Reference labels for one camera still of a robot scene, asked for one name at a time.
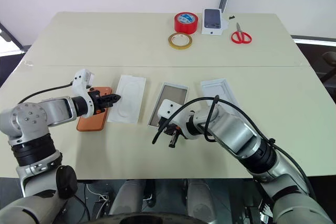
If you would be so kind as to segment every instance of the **table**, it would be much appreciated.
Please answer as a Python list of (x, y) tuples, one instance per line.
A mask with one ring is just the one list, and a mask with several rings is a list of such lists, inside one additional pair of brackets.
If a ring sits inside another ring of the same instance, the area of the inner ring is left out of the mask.
[[(309, 66), (275, 14), (235, 14), (221, 36), (192, 35), (188, 50), (167, 40), (175, 14), (59, 13), (25, 59), (42, 66), (245, 67)], [(230, 40), (239, 22), (253, 43)]]
[[(81, 67), (32, 66), (23, 61), (0, 88), (0, 109), (37, 90), (68, 83)], [(101, 132), (78, 132), (77, 121), (50, 128), (63, 164), (71, 165), (79, 179), (250, 177), (227, 151), (202, 137), (180, 138), (171, 149), (170, 136), (162, 134), (151, 144), (156, 130), (147, 123), (162, 83), (188, 86), (190, 100), (202, 95), (201, 81), (215, 78), (227, 78), (240, 107), (307, 175), (336, 174), (336, 106), (310, 67), (84, 67), (95, 73), (96, 86), (116, 89), (121, 74), (147, 81), (138, 124), (106, 123)], [(29, 101), (62, 95), (71, 95), (71, 89)], [(0, 167), (0, 176), (17, 177), (16, 159), (4, 134), (0, 150), (0, 161), (6, 164)]]

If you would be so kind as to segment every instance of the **phone case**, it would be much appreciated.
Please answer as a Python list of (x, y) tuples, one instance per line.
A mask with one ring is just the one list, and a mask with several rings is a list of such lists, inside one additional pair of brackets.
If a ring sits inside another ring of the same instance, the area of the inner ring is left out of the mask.
[[(94, 90), (99, 90), (100, 95), (111, 94), (112, 89), (109, 87), (96, 87)], [(108, 108), (104, 112), (91, 116), (90, 118), (79, 118), (77, 131), (101, 131), (104, 128)]]

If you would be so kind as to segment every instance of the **tape roll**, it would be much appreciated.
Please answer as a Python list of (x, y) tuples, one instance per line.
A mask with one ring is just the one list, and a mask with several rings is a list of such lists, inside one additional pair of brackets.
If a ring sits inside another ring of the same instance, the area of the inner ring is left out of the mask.
[(198, 17), (193, 13), (178, 13), (174, 17), (174, 28), (178, 33), (193, 34), (197, 30)]
[(169, 45), (175, 49), (186, 49), (191, 46), (193, 39), (188, 34), (174, 33), (168, 38)]

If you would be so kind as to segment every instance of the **red scissors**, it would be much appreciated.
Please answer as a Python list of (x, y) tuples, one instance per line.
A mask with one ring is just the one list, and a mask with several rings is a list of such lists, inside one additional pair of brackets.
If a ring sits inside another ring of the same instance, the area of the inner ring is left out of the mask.
[(237, 31), (235, 31), (232, 35), (231, 35), (231, 40), (234, 43), (237, 44), (249, 44), (252, 41), (252, 37), (250, 36), (250, 34), (244, 32), (241, 30), (239, 24), (237, 23)]

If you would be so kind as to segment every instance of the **scissor handle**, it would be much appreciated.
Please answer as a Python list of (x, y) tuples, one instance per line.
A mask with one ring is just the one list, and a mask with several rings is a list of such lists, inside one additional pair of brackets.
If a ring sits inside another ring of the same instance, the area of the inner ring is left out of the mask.
[(241, 31), (241, 32), (235, 31), (231, 35), (231, 40), (234, 43), (237, 43), (237, 44), (241, 44), (241, 43), (249, 44), (252, 41), (252, 37), (250, 36), (250, 34), (244, 32), (244, 31)]

